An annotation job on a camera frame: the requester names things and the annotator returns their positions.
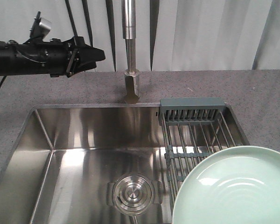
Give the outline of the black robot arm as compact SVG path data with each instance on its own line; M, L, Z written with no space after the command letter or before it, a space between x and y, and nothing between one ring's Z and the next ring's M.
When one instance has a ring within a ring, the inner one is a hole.
M0 41L0 77L36 74L71 77L96 68L96 63L103 60L104 51L87 45L81 36L63 42L57 38L45 42L41 36L23 44Z

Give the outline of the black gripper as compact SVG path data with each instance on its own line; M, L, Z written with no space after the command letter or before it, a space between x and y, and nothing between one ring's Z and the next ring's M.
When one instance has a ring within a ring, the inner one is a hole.
M54 39L52 42L12 45L12 74L71 77L95 69L96 62L105 60L104 51L87 45L82 36L74 36L73 41L74 44Z

